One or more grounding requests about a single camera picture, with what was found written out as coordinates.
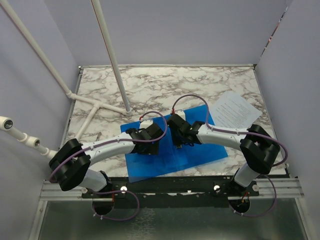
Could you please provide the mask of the blue clip file folder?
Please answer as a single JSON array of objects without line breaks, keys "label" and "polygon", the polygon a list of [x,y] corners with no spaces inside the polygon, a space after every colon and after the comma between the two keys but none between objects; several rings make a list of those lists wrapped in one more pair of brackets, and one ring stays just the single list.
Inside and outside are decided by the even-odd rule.
[{"label": "blue clip file folder", "polygon": [[176,148],[171,131],[159,141],[157,155],[126,154],[125,161],[129,182],[134,183],[160,175],[214,162],[228,156],[226,149],[216,144],[183,145]]}]

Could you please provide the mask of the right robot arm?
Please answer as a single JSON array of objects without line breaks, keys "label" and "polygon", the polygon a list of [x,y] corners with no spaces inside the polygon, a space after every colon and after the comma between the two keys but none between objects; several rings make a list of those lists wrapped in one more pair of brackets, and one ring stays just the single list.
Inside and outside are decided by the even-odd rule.
[{"label": "right robot arm", "polygon": [[203,121],[189,124],[174,113],[167,119],[174,146],[214,144],[242,152],[246,163],[236,171],[230,191],[240,196],[259,175],[270,173],[280,152],[280,145],[259,125],[245,130],[216,127]]}]

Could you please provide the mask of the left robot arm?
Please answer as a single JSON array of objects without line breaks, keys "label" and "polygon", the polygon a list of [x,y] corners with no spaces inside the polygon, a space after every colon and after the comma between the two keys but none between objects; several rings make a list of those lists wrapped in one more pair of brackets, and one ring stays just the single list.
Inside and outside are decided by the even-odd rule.
[{"label": "left robot arm", "polygon": [[85,143],[76,138],[68,140],[49,161],[52,170],[49,180],[57,182],[62,191],[83,186],[101,198],[106,197],[111,190],[110,180],[104,172],[91,171],[89,167],[117,155],[157,155],[159,141],[167,130],[153,122],[146,128],[129,128],[107,140]]}]

